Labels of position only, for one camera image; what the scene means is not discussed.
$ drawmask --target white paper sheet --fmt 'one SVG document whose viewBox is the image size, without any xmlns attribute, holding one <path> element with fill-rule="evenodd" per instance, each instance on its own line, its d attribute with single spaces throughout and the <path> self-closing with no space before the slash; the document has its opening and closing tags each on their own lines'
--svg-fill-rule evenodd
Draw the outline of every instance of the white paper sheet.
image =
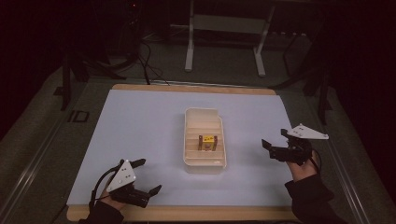
<svg viewBox="0 0 396 224">
<path fill-rule="evenodd" d="M 227 167 L 219 175 L 184 170 L 189 107 L 219 111 L 227 151 Z M 262 148 L 262 138 L 285 147 L 282 128 L 290 129 L 290 122 L 279 96 L 112 90 L 67 204 L 87 204 L 99 177 L 120 159 L 144 158 L 146 164 L 134 169 L 135 187 L 149 191 L 163 185 L 150 205 L 290 205 L 284 187 L 291 180 L 289 168 Z"/>
</svg>

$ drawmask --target floor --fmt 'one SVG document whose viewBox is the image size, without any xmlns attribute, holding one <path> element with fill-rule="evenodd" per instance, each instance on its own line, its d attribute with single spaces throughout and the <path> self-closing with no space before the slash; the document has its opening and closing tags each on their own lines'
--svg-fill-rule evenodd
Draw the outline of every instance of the floor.
<svg viewBox="0 0 396 224">
<path fill-rule="evenodd" d="M 208 39 L 211 35 L 216 35 L 218 41 Z M 262 54 L 267 76 L 258 77 L 251 42 L 222 39 L 221 35 L 213 33 L 197 35 L 193 70 L 186 73 L 186 36 L 185 28 L 179 27 L 174 28 L 170 41 L 147 34 L 144 37 L 147 45 L 142 45 L 140 51 L 143 64 L 137 62 L 116 71 L 127 77 L 123 81 L 91 70 L 87 83 L 73 81 L 72 102 L 65 111 L 60 110 L 62 97 L 53 95 L 55 89 L 62 85 L 62 69 L 49 76 L 0 143 L 0 202 L 4 202 L 0 210 L 1 223 L 71 223 L 66 218 L 65 201 L 107 92 L 115 83 L 145 84 L 145 67 L 142 66 L 145 62 L 148 62 L 146 72 L 151 84 L 157 85 L 265 88 L 289 78 L 282 58 L 290 42 L 289 37 L 274 34 L 267 38 Z M 291 71 L 301 63 L 309 44 L 306 38 L 301 37 L 288 51 L 287 65 Z M 111 59 L 113 63 L 122 60 L 115 56 Z M 396 208 L 340 106 L 336 91 L 330 89 L 332 110 L 327 111 L 328 125 L 323 126 L 318 119 L 312 119 L 316 115 L 318 96 L 305 97 L 303 85 L 304 81 L 300 81 L 277 93 L 286 102 L 288 111 L 298 110 L 302 104 L 307 105 L 304 108 L 310 108 L 300 111 L 299 117 L 297 113 L 290 114 L 290 120 L 306 120 L 332 137 L 326 147 L 332 148 L 333 153 L 325 153 L 324 160 L 329 164 L 326 171 L 329 176 L 325 182 L 337 195 L 332 201 L 335 211 L 350 223 L 396 223 Z M 86 123 L 71 122 L 69 118 L 73 110 L 90 111 L 90 120 Z"/>
</svg>

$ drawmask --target table surface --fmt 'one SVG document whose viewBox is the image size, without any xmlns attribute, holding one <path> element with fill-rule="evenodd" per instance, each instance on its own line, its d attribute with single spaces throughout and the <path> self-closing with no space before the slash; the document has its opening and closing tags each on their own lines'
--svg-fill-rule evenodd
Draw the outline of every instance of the table surface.
<svg viewBox="0 0 396 224">
<path fill-rule="evenodd" d="M 245 95 L 272 95 L 275 96 L 275 92 L 271 90 L 263 90 L 263 89 L 242 89 L 242 88 L 215 88 L 215 87 L 188 87 L 188 86 L 140 86 L 140 85 L 126 85 L 126 84 L 120 84 L 114 86 L 113 90 L 125 90 L 125 91 L 176 91 L 176 92 L 200 92 L 200 93 L 221 93 L 221 94 L 245 94 Z M 106 112 L 106 105 L 104 107 L 104 111 L 102 111 L 101 117 L 104 115 Z M 98 121 L 98 126 L 100 128 L 101 119 Z M 92 139 L 95 138 L 95 135 L 98 134 L 97 131 L 95 130 L 95 134 L 93 135 Z M 90 155 L 92 154 L 93 149 L 87 150 L 87 154 Z M 263 157 L 267 158 L 268 154 L 266 154 L 264 151 L 262 152 Z M 87 170 L 87 168 L 83 168 L 84 164 L 89 163 L 87 160 L 87 155 L 86 158 L 84 159 L 83 164 L 81 165 L 81 170 Z M 272 165 L 270 166 L 270 169 L 278 169 L 283 165 L 283 169 L 281 168 L 280 171 L 280 184 L 284 184 L 285 178 L 289 178 L 285 173 L 288 171 L 287 167 L 284 166 L 283 163 L 274 161 L 274 160 L 268 160 L 269 163 Z M 160 191 L 160 194 L 166 194 L 166 189 Z M 233 200 L 230 200 L 232 205 L 227 205 L 227 204 L 222 204 L 222 203 L 212 203 L 210 205 L 202 204 L 202 202 L 198 203 L 185 203 L 184 201 L 181 200 L 175 200 L 172 202 L 173 205 L 167 205 L 162 203 L 161 197 L 157 195 L 153 197 L 150 202 L 148 203 L 147 208 L 140 208 L 136 206 L 131 206 L 128 205 L 125 209 L 123 209 L 121 212 L 125 216 L 125 220 L 132 220 L 132 221 L 172 221 L 172 220 L 186 220 L 186 221 L 191 221 L 191 220 L 276 220 L 276 219 L 295 219 L 295 216 L 290 210 L 290 201 L 289 199 L 283 200 L 283 202 L 280 202 L 277 205 L 260 205 L 260 204 L 254 204 L 254 205 L 246 205 L 244 203 L 235 203 Z M 78 204 L 78 203 L 68 203 L 69 204 L 69 209 L 67 212 L 67 217 L 69 220 L 76 221 L 81 218 L 86 217 L 89 214 L 89 209 L 88 205 L 86 204 Z"/>
</svg>

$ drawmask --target sleeve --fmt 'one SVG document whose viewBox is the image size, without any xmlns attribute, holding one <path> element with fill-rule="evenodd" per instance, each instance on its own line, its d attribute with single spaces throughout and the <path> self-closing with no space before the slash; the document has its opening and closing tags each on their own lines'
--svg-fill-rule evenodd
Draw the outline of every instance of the sleeve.
<svg viewBox="0 0 396 224">
<path fill-rule="evenodd" d="M 123 219 L 119 210 L 98 201 L 87 219 L 81 219 L 78 224 L 121 224 Z"/>
<path fill-rule="evenodd" d="M 328 201 L 334 195 L 322 183 L 319 175 L 285 184 L 292 199 L 291 209 L 304 224 L 346 224 L 337 216 Z"/>
</svg>

